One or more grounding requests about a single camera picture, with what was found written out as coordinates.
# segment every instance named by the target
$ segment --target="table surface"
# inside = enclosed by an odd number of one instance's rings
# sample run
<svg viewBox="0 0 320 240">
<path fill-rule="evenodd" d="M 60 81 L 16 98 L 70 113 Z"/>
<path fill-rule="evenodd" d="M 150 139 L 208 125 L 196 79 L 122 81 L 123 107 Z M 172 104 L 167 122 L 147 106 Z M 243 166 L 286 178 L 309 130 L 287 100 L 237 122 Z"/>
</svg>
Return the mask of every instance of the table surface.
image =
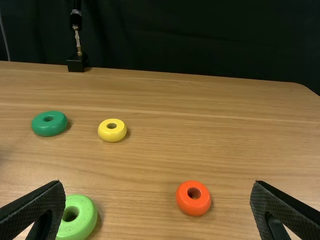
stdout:
<svg viewBox="0 0 320 240">
<path fill-rule="evenodd" d="M 263 180 L 320 209 L 320 100 L 288 82 L 0 62 L 0 206 L 59 179 L 99 218 L 90 239 L 257 240 L 249 205 Z M 41 112 L 70 128 L 40 137 Z M 129 132 L 100 140 L 98 125 Z M 204 183 L 213 207 L 183 214 L 176 189 Z"/>
</svg>

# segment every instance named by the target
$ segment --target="light green ring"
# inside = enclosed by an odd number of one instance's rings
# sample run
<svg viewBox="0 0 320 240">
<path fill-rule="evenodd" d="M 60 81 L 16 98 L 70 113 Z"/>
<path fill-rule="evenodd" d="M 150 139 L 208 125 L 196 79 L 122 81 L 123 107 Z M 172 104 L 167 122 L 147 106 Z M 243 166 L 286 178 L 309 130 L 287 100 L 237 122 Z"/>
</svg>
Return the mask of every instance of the light green ring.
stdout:
<svg viewBox="0 0 320 240">
<path fill-rule="evenodd" d="M 72 221 L 64 221 L 65 215 L 72 209 L 78 209 L 78 216 Z M 84 240 L 96 226 L 98 211 L 90 198 L 80 194 L 66 197 L 65 209 L 56 240 Z"/>
</svg>

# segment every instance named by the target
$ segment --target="ring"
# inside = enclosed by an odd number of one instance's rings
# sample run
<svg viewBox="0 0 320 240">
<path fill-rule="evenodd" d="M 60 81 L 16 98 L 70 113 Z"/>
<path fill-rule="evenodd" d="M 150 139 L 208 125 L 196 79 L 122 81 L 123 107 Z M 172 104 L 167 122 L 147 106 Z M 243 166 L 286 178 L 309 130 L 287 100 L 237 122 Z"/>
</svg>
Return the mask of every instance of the ring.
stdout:
<svg viewBox="0 0 320 240">
<path fill-rule="evenodd" d="M 190 216 L 205 214 L 211 205 L 208 189 L 198 181 L 182 183 L 176 190 L 175 199 L 181 211 Z"/>
<path fill-rule="evenodd" d="M 47 111 L 37 115 L 31 123 L 35 134 L 51 137 L 63 132 L 68 125 L 66 115 L 59 111 Z"/>
<path fill-rule="evenodd" d="M 56 240 L 84 240 L 96 226 L 98 211 L 90 198 L 80 194 L 66 197 Z"/>
<path fill-rule="evenodd" d="M 125 137 L 127 127 L 125 123 L 116 118 L 110 118 L 100 123 L 98 135 L 103 141 L 114 143 Z"/>
</svg>

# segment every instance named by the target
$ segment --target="yellow ring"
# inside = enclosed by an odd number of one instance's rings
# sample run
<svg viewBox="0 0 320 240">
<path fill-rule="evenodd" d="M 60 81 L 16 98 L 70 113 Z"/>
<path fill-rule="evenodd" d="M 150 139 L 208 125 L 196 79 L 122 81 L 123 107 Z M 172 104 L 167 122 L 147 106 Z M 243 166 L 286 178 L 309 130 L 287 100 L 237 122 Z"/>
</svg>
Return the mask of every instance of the yellow ring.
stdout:
<svg viewBox="0 0 320 240">
<path fill-rule="evenodd" d="M 100 123 L 98 134 L 103 141 L 114 143 L 125 137 L 127 127 L 125 123 L 116 118 L 106 119 Z"/>
</svg>

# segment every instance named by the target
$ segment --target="orange ring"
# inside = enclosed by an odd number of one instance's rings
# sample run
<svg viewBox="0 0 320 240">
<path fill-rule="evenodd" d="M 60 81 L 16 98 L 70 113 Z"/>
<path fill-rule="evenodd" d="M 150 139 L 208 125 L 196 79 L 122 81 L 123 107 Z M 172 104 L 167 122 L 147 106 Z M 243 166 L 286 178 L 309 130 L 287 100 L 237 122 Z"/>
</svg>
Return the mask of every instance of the orange ring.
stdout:
<svg viewBox="0 0 320 240">
<path fill-rule="evenodd" d="M 185 181 L 175 193 L 175 199 L 182 212 L 190 216 L 205 214 L 211 205 L 211 196 L 201 182 Z"/>
</svg>

